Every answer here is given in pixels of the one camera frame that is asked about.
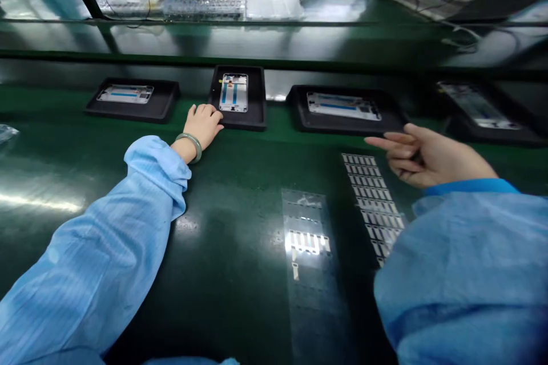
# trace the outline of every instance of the wrist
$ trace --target wrist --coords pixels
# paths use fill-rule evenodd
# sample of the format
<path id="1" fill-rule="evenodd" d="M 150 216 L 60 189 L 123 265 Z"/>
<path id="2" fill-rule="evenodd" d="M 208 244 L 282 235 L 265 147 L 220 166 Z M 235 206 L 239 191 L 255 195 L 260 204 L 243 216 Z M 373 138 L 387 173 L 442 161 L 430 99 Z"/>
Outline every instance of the wrist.
<path id="1" fill-rule="evenodd" d="M 196 158 L 196 147 L 188 138 L 181 138 L 171 144 L 171 148 L 183 159 L 185 164 L 189 164 Z"/>

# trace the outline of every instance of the black tray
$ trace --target black tray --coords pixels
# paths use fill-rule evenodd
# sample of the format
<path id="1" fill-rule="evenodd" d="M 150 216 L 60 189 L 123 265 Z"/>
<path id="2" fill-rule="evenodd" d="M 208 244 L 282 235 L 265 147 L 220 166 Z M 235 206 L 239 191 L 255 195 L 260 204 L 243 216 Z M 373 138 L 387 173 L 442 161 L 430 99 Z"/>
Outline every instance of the black tray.
<path id="1" fill-rule="evenodd" d="M 248 75 L 247 112 L 221 111 L 221 124 L 227 128 L 264 131 L 267 127 L 267 92 L 264 88 L 264 71 L 262 67 L 217 66 L 209 91 L 209 104 L 219 109 L 223 75 L 241 73 Z"/>
<path id="2" fill-rule="evenodd" d="M 373 100 L 381 113 L 382 119 L 380 121 L 369 121 L 312 113 L 308 109 L 307 93 L 309 92 L 358 96 L 363 99 Z M 381 137 L 387 131 L 402 131 L 404 125 L 409 122 L 396 100 L 382 90 L 293 86 L 288 100 L 293 105 L 297 127 L 302 131 Z"/>
<path id="3" fill-rule="evenodd" d="M 439 81 L 473 84 L 489 103 L 501 111 L 508 119 L 519 124 L 521 128 L 507 130 L 478 126 L 451 97 L 439 91 L 436 85 Z M 457 139 L 467 142 L 510 144 L 523 147 L 548 145 L 548 139 L 537 134 L 531 126 L 531 115 L 525 107 L 499 90 L 491 81 L 479 76 L 443 75 L 431 77 L 429 83 L 429 87 L 437 95 L 440 108 L 445 109 L 448 114 L 445 131 Z"/>
<path id="4" fill-rule="evenodd" d="M 108 84 L 129 84 L 135 86 L 153 86 L 154 92 L 146 104 L 105 102 L 97 100 L 100 92 Z M 85 113 L 90 115 L 113 117 L 124 120 L 146 121 L 148 123 L 166 123 L 173 111 L 175 100 L 179 97 L 179 83 L 163 80 L 107 78 L 101 83 L 93 98 L 86 105 Z"/>

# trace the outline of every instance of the hand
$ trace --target hand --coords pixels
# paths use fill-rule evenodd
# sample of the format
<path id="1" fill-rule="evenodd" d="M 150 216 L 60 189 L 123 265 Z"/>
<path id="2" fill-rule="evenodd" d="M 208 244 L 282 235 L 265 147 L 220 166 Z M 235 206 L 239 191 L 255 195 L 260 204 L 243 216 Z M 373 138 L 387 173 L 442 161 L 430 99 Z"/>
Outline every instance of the hand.
<path id="1" fill-rule="evenodd" d="M 188 110 L 187 122 L 184 124 L 183 132 L 188 133 L 200 142 L 202 150 L 205 150 L 215 136 L 224 126 L 219 124 L 223 119 L 223 113 L 217 111 L 211 104 L 200 104 L 198 108 L 193 104 Z M 185 163 L 190 163 L 196 157 L 196 147 L 188 138 L 182 138 L 171 144 L 177 154 Z"/>
<path id="2" fill-rule="evenodd" d="M 498 178 L 472 147 L 413 124 L 406 124 L 404 131 L 406 134 L 385 133 L 383 139 L 365 139 L 387 151 L 388 165 L 400 180 L 422 189 L 454 181 Z M 413 161 L 417 152 L 422 156 L 421 164 Z"/>

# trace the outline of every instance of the phone screen assembly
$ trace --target phone screen assembly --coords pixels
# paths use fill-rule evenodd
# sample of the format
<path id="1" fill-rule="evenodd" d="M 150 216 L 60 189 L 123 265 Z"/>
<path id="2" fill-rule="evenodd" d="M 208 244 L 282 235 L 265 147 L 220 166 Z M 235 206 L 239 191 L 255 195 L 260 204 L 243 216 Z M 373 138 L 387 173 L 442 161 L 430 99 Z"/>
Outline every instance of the phone screen assembly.
<path id="1" fill-rule="evenodd" d="M 153 91 L 153 86 L 107 84 L 97 96 L 97 100 L 116 103 L 147 104 Z"/>
<path id="2" fill-rule="evenodd" d="M 223 74 L 219 110 L 247 112 L 248 83 L 247 74 Z"/>
<path id="3" fill-rule="evenodd" d="M 313 113 L 370 121 L 382 119 L 375 102 L 361 97 L 308 92 L 307 99 L 308 109 Z"/>
<path id="4" fill-rule="evenodd" d="M 446 93 L 474 123 L 482 128 L 505 130 L 521 129 L 492 105 L 472 84 L 465 82 L 438 82 L 440 91 Z"/>

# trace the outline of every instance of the blue anti-static coat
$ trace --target blue anti-static coat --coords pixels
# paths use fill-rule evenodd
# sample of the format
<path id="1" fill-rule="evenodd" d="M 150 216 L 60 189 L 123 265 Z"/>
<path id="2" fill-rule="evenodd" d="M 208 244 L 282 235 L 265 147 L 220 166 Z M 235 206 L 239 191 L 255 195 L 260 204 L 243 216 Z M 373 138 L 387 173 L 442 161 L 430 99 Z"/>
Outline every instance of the blue anti-static coat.
<path id="1" fill-rule="evenodd" d="M 124 159 L 127 177 L 59 227 L 0 302 L 0 364 L 103 364 L 142 304 L 171 221 L 185 211 L 191 172 L 154 136 L 134 142 Z M 504 180 L 426 194 L 374 286 L 400 364 L 536 363 L 548 335 L 548 201 Z"/>

